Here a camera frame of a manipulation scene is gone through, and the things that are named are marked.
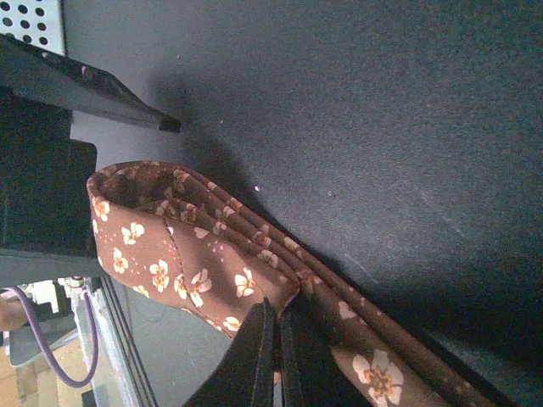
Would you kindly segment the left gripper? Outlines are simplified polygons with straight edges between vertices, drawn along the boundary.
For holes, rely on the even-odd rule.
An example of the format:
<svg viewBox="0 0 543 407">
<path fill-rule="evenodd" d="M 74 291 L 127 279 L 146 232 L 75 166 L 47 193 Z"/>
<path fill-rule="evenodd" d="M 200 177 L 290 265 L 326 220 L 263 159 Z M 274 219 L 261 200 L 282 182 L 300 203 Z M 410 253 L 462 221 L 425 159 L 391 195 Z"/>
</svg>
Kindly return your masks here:
<svg viewBox="0 0 543 407">
<path fill-rule="evenodd" d="M 86 189 L 97 149 L 71 139 L 68 110 L 158 131 L 181 122 L 107 71 L 6 35 L 1 86 L 2 287 L 99 276 Z"/>
</svg>

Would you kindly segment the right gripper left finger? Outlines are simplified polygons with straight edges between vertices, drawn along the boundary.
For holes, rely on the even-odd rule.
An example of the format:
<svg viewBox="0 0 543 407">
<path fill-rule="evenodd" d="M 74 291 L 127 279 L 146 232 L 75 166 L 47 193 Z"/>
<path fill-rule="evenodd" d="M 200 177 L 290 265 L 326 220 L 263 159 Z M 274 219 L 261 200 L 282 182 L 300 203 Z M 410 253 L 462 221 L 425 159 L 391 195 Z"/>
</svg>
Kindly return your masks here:
<svg viewBox="0 0 543 407">
<path fill-rule="evenodd" d="M 223 359 L 186 406 L 272 406 L 275 312 L 267 299 L 254 305 Z"/>
</svg>

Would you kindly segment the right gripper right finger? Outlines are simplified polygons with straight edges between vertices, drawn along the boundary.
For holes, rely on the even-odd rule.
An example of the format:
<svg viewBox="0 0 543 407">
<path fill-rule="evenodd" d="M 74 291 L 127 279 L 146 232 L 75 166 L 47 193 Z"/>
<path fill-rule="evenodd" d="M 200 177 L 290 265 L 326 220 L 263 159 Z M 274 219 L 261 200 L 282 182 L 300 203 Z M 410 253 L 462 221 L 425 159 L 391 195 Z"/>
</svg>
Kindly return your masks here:
<svg viewBox="0 0 543 407">
<path fill-rule="evenodd" d="M 289 306 L 279 321 L 283 406 L 369 406 L 336 365 L 321 329 Z"/>
</svg>

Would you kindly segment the brown floral tie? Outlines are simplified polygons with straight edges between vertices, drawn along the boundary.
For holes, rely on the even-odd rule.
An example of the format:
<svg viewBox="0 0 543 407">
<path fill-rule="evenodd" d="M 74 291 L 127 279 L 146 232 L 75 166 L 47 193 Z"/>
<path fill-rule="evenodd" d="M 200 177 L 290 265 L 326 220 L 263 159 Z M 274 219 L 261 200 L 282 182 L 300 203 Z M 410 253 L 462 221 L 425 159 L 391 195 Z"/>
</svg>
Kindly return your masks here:
<svg viewBox="0 0 543 407">
<path fill-rule="evenodd" d="M 271 304 L 274 383 L 279 321 L 304 309 L 369 406 L 498 406 L 291 237 L 179 164 L 111 165 L 87 181 L 98 262 L 116 281 L 209 323 L 231 341 L 250 309 Z"/>
</svg>

